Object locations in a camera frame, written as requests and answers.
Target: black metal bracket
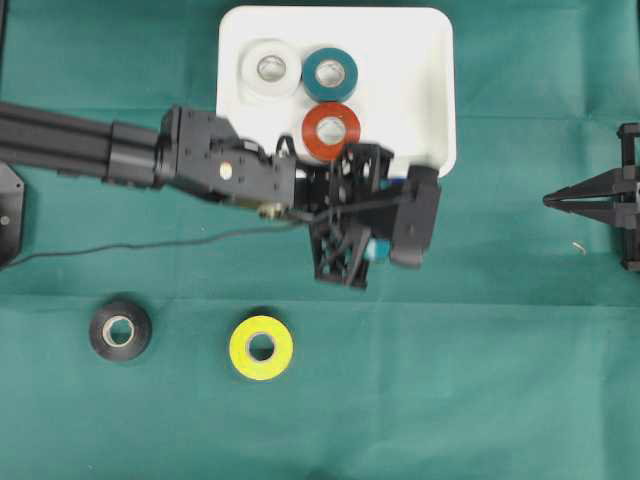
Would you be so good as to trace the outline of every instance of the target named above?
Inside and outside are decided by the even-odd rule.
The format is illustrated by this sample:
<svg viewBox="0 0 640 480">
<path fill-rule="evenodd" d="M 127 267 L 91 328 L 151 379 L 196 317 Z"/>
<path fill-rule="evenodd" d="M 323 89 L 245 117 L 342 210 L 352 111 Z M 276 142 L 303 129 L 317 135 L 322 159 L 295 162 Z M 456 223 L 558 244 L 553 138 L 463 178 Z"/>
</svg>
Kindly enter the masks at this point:
<svg viewBox="0 0 640 480">
<path fill-rule="evenodd" d="M 391 243 L 392 262 L 422 264 L 440 198 L 438 172 L 412 166 L 406 180 L 393 181 L 392 158 L 376 144 L 347 145 L 328 172 L 307 171 L 302 207 L 322 212 L 309 228 L 316 279 L 366 288 L 372 239 Z"/>
<path fill-rule="evenodd" d="M 596 175 L 544 197 L 547 207 L 591 218 L 622 229 L 622 265 L 640 271 L 640 167 L 636 165 L 635 141 L 640 124 L 626 123 L 618 129 L 622 167 Z"/>
<path fill-rule="evenodd" d="M 20 253 L 25 190 L 22 179 L 0 163 L 0 267 Z"/>
</svg>

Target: blue component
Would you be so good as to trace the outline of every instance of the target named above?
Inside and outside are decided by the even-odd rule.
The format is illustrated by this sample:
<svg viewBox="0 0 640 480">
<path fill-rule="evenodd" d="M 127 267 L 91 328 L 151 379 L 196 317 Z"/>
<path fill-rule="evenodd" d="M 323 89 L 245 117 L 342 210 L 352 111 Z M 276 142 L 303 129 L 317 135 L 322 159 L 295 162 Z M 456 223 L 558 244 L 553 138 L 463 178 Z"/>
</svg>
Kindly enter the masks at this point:
<svg viewBox="0 0 640 480">
<path fill-rule="evenodd" d="M 318 66 L 324 62 L 339 63 L 344 70 L 344 78 L 335 86 L 324 86 L 316 76 Z M 339 48 L 321 48 L 305 60 L 302 67 L 302 82 L 311 98 L 316 102 L 344 102 L 356 88 L 358 83 L 358 67 L 344 50 Z"/>
<path fill-rule="evenodd" d="M 389 257 L 391 251 L 391 244 L 388 240 L 376 240 L 372 238 L 367 244 L 367 249 L 364 252 L 365 260 L 370 262 L 380 262 Z"/>
</svg>

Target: teal tape roll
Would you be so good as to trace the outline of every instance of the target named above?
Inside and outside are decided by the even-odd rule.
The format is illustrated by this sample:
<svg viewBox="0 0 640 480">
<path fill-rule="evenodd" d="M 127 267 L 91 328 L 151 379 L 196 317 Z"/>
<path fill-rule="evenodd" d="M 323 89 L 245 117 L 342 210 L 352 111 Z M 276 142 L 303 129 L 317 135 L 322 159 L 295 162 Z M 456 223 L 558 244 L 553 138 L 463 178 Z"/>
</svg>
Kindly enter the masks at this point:
<svg viewBox="0 0 640 480">
<path fill-rule="evenodd" d="M 316 102 L 344 102 L 358 83 L 358 67 L 344 50 L 321 48 L 305 60 L 302 81 Z"/>
</svg>

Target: green tablecloth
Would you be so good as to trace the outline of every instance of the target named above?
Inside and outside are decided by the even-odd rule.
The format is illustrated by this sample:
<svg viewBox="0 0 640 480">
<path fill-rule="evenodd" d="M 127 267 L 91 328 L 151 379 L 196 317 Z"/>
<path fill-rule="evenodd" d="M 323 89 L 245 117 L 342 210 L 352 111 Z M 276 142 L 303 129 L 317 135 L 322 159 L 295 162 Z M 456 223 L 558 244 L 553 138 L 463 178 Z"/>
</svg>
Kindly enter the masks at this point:
<svg viewBox="0 0 640 480">
<path fill-rule="evenodd" d="M 396 3 L 440 8 L 455 29 L 458 163 L 422 270 L 375 267 L 366 293 L 318 284 L 296 231 L 3 272 L 0 477 L 640 475 L 640 279 L 605 225 L 542 206 L 617 166 L 615 129 L 640 120 L 636 2 Z M 214 108 L 218 22 L 235 2 L 10 4 L 3 100 L 150 127 L 174 103 Z M 24 253 L 260 224 L 169 189 L 19 171 Z M 123 365 L 87 337 L 119 292 L 155 329 Z M 265 384 L 226 353 L 257 306 L 296 342 Z"/>
</svg>

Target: wire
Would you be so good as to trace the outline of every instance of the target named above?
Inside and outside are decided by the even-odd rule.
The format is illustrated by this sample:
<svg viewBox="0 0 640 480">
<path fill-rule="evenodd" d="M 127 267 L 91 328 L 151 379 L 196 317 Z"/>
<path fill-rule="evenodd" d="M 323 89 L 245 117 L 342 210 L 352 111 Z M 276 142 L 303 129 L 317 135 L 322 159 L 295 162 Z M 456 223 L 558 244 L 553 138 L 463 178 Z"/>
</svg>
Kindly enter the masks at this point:
<svg viewBox="0 0 640 480">
<path fill-rule="evenodd" d="M 245 235 L 260 235 L 260 234 L 268 234 L 268 233 L 283 233 L 283 232 L 288 232 L 290 230 L 299 228 L 305 224 L 315 224 L 315 223 L 322 222 L 335 214 L 356 213 L 356 212 L 362 212 L 366 210 L 376 210 L 379 208 L 390 207 L 392 205 L 398 205 L 406 201 L 408 201 L 406 196 L 400 196 L 390 200 L 372 200 L 368 202 L 358 202 L 351 205 L 332 207 L 317 215 L 310 215 L 305 212 L 290 211 L 288 215 L 294 218 L 295 221 L 290 222 L 284 226 L 256 227 L 256 228 L 245 228 L 245 229 L 239 229 L 239 230 L 230 230 L 227 232 L 216 233 L 215 235 L 211 235 L 208 237 L 195 238 L 195 239 L 189 239 L 189 240 L 166 240 L 162 242 L 151 242 L 151 243 L 110 243 L 107 245 L 101 245 L 93 248 L 86 248 L 83 250 L 70 250 L 67 252 L 54 251 L 54 252 L 33 253 L 19 260 L 14 260 L 13 262 L 5 265 L 4 267 L 1 267 L 0 271 L 7 270 L 9 268 L 14 268 L 19 265 L 23 265 L 27 262 L 30 262 L 31 260 L 35 260 L 36 258 L 76 257 L 80 255 L 90 255 L 92 253 L 105 252 L 108 250 L 139 251 L 139 250 L 151 250 L 156 248 L 167 248 L 167 247 L 194 247 L 199 245 L 208 245 L 208 244 L 211 244 L 220 240 L 224 240 L 226 238 L 232 238 L 232 237 L 243 237 Z"/>
<path fill-rule="evenodd" d="M 331 218 L 332 215 L 336 215 L 340 213 L 357 213 L 357 212 L 364 212 L 367 210 L 378 210 L 380 208 L 387 208 L 393 205 L 406 203 L 408 201 L 410 201 L 408 195 L 401 195 L 393 199 L 370 200 L 367 202 L 352 203 L 351 205 L 329 207 L 324 212 L 318 213 L 316 215 L 306 213 L 306 212 L 300 212 L 297 210 L 291 210 L 290 212 L 287 213 L 287 215 L 289 215 L 291 218 L 299 222 L 314 224 L 314 223 L 323 222 L 327 218 Z"/>
<path fill-rule="evenodd" d="M 15 260 L 5 265 L 4 267 L 0 268 L 0 271 L 6 270 L 8 268 L 17 267 L 18 265 L 23 265 L 36 258 L 75 257 L 79 255 L 89 255 L 92 253 L 104 252 L 107 250 L 150 250 L 155 248 L 166 248 L 166 247 L 192 247 L 192 246 L 199 246 L 199 245 L 207 245 L 220 240 L 224 240 L 226 238 L 243 237 L 245 235 L 284 233 L 284 232 L 294 230 L 302 225 L 304 224 L 299 222 L 291 222 L 291 223 L 288 223 L 287 225 L 278 226 L 278 227 L 256 227 L 256 228 L 245 228 L 245 229 L 239 229 L 239 230 L 229 230 L 227 232 L 216 233 L 215 235 L 211 235 L 208 237 L 195 238 L 190 240 L 166 240 L 162 242 L 151 242 L 151 243 L 111 243 L 107 245 L 101 245 L 99 247 L 86 248 L 83 250 L 70 250 L 67 252 L 40 252 L 40 253 L 27 255 L 26 257 L 21 258 L 19 260 Z"/>
</svg>

